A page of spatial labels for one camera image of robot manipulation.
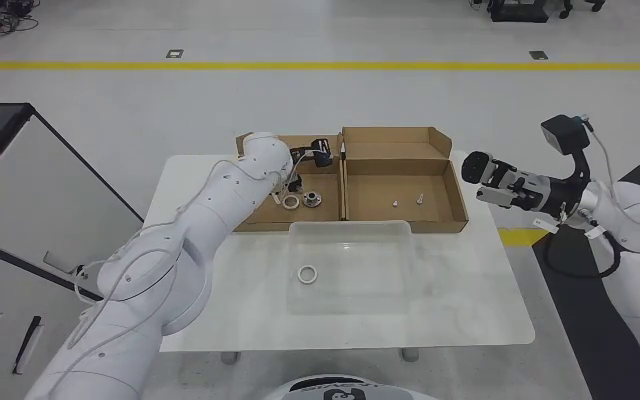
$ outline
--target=open cardboard box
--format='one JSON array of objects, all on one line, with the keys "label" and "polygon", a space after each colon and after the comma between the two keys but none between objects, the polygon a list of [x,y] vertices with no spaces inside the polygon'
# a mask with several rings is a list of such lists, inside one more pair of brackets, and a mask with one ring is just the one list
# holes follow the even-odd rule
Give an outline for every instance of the open cardboard box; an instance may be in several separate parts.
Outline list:
[{"label": "open cardboard box", "polygon": [[[242,141],[246,135],[236,138],[238,155],[244,155]],[[286,231],[296,221],[340,221],[344,219],[343,164],[340,161],[342,135],[278,135],[289,148],[308,147],[315,139],[326,138],[333,157],[329,167],[318,168],[313,161],[301,162],[296,171],[302,177],[305,192],[316,191],[322,196],[318,207],[309,208],[300,203],[295,210],[286,210],[277,205],[271,196],[254,213],[236,228],[236,232]],[[297,194],[302,202],[302,193]]]},{"label": "open cardboard box", "polygon": [[465,227],[469,217],[445,134],[431,127],[354,127],[343,128],[342,136],[347,220],[405,220],[414,233]]}]

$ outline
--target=white table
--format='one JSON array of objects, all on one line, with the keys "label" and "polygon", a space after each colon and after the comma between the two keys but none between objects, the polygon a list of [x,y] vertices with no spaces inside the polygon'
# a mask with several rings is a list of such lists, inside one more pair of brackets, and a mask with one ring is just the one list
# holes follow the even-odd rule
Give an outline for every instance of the white table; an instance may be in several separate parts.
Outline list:
[{"label": "white table", "polygon": [[[458,171],[465,155],[452,153]],[[171,220],[222,158],[231,156],[170,158],[145,225]],[[476,188],[461,179],[460,185],[469,213],[465,229],[414,235],[418,268],[431,284],[407,314],[292,315],[286,304],[288,233],[233,234],[211,265],[213,291],[206,308],[189,327],[165,337],[161,351],[531,343],[533,325],[489,208],[475,199]]]}]

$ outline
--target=black power cord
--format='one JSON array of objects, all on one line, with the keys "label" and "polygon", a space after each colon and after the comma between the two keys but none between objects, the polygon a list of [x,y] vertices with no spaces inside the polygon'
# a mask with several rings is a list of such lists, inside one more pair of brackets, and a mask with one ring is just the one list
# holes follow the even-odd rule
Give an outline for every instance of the black power cord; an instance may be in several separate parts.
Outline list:
[{"label": "black power cord", "polygon": [[[34,19],[30,14],[31,11],[40,5],[40,2],[34,4],[34,0],[8,0],[0,1],[4,3],[0,7],[0,36],[5,36],[13,32],[30,31],[39,25],[38,20]],[[31,26],[20,28],[24,21],[31,22]]]},{"label": "black power cord", "polygon": [[[593,226],[594,228],[598,227],[598,221],[596,220],[592,220],[589,221],[589,224],[591,226]],[[610,276],[611,274],[613,274],[614,272],[616,272],[618,270],[618,268],[620,268],[620,258],[621,258],[621,253],[626,251],[629,253],[634,253],[633,251],[625,248],[624,246],[622,246],[620,243],[618,243],[616,241],[616,239],[613,237],[613,235],[611,234],[611,232],[609,231],[604,231],[602,232],[602,235],[604,235],[604,237],[607,239],[607,241],[609,242],[609,244],[611,245],[611,248],[613,249],[613,264],[611,264],[611,266],[609,268],[607,268],[606,270],[599,272],[597,274],[574,274],[573,272],[569,272],[569,271],[564,271],[562,269],[559,269],[557,267],[555,267],[551,261],[549,260],[549,251],[551,250],[551,244],[553,243],[553,239],[555,238],[554,234],[548,235],[549,237],[547,238],[546,243],[544,244],[544,249],[543,249],[543,253],[542,253],[542,259],[544,260],[545,265],[547,266],[547,268],[549,268],[550,270],[552,270],[553,272],[562,275],[562,276],[566,276],[567,278],[573,278],[573,279],[603,279],[606,278],[608,276]]]}]

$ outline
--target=transparent plastic bin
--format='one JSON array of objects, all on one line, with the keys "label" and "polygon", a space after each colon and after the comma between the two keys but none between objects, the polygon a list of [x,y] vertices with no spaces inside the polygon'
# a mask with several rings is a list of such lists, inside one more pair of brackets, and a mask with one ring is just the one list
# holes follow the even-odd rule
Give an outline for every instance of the transparent plastic bin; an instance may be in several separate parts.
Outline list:
[{"label": "transparent plastic bin", "polygon": [[[295,222],[289,228],[287,307],[293,314],[405,313],[414,249],[406,221]],[[312,265],[316,281],[298,271]],[[304,271],[308,279],[312,271]]]}]

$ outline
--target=table leg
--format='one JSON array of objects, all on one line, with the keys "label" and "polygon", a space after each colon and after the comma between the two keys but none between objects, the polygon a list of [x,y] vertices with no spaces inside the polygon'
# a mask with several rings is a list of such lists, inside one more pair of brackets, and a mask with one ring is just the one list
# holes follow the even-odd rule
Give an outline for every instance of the table leg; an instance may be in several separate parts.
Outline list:
[{"label": "table leg", "polygon": [[400,357],[406,362],[416,362],[420,358],[420,352],[416,348],[400,349]]},{"label": "table leg", "polygon": [[238,351],[223,351],[220,353],[220,360],[224,365],[233,365],[240,358],[240,352]]}]

